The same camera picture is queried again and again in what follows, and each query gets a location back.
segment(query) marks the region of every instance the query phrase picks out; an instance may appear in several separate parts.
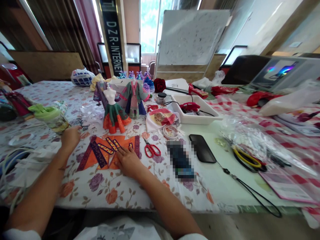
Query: white plastic bag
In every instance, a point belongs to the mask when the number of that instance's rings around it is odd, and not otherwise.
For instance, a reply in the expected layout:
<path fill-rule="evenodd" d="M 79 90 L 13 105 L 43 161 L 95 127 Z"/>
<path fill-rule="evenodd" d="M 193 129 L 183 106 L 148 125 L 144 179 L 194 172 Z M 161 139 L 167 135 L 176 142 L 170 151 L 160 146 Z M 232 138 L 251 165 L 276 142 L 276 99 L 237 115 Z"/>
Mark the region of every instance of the white plastic bag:
<path fill-rule="evenodd" d="M 71 74 L 71 81 L 74 85 L 77 86 L 90 86 L 91 80 L 96 75 L 90 71 L 88 71 L 86 68 L 84 69 L 76 69 Z"/>
<path fill-rule="evenodd" d="M 192 84 L 204 91 L 211 91 L 212 87 L 221 86 L 221 82 L 225 77 L 224 71 L 216 71 L 214 79 L 210 81 L 208 78 L 204 77 L 198 81 L 193 82 Z"/>
<path fill-rule="evenodd" d="M 263 116 L 273 116 L 292 112 L 320 99 L 319 87 L 307 87 L 288 95 L 274 98 L 264 105 L 259 113 Z"/>

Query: scissors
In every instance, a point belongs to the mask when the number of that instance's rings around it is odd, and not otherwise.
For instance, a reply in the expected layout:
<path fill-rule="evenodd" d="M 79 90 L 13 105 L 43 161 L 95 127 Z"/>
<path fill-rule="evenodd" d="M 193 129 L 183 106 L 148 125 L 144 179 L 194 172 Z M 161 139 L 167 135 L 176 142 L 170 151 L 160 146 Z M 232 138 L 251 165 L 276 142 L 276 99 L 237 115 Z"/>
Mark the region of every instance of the scissors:
<path fill-rule="evenodd" d="M 152 158 L 153 156 L 160 156 L 160 155 L 161 155 L 161 152 L 160 152 L 159 148 L 157 148 L 156 145 L 150 144 L 145 138 L 143 138 L 143 139 L 144 139 L 144 141 L 145 141 L 146 144 L 147 144 L 147 145 L 144 147 L 144 151 L 146 152 L 147 157 Z M 151 152 L 151 156 L 148 155 L 147 149 L 149 149 L 149 151 Z"/>

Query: curtain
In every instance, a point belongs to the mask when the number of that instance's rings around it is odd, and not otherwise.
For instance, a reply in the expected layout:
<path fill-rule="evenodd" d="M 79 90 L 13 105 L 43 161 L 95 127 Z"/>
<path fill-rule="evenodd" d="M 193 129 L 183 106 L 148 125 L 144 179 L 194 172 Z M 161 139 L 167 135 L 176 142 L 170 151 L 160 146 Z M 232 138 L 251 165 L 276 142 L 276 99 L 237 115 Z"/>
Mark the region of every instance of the curtain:
<path fill-rule="evenodd" d="M 0 1 L 0 32 L 10 42 L 15 50 L 36 50 L 26 32 L 11 12 L 11 7 L 19 8 L 18 5 L 12 4 L 11 6 L 8 6 L 6 1 Z"/>
<path fill-rule="evenodd" d="M 73 0 L 27 0 L 53 51 L 78 52 L 83 65 L 98 74 Z"/>
<path fill-rule="evenodd" d="M 87 36 L 87 40 L 92 51 L 94 60 L 100 64 L 102 67 L 102 62 L 98 50 L 97 43 L 101 42 L 100 31 L 98 27 L 98 22 L 93 8 L 93 3 L 91 0 L 75 0 L 79 16 L 82 22 L 84 32 Z"/>

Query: red rose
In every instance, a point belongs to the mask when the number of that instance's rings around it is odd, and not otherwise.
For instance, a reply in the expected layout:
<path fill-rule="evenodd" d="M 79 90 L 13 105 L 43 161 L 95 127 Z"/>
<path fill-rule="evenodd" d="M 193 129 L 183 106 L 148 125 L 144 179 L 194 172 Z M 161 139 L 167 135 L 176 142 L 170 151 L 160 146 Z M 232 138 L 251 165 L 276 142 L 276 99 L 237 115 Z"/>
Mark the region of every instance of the red rose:
<path fill-rule="evenodd" d="M 154 89 L 156 93 L 163 92 L 166 89 L 166 81 L 164 79 L 156 78 L 153 81 Z"/>

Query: black phone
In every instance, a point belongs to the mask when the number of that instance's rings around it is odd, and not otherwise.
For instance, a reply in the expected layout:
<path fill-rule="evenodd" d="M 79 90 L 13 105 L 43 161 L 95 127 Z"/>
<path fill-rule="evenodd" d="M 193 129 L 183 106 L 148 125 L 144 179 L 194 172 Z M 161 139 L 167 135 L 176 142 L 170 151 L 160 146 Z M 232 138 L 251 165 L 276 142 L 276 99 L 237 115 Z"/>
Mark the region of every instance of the black phone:
<path fill-rule="evenodd" d="M 212 154 L 206 140 L 201 135 L 190 134 L 189 138 L 197 153 L 197 157 L 200 162 L 204 163 L 216 163 L 217 160 Z"/>

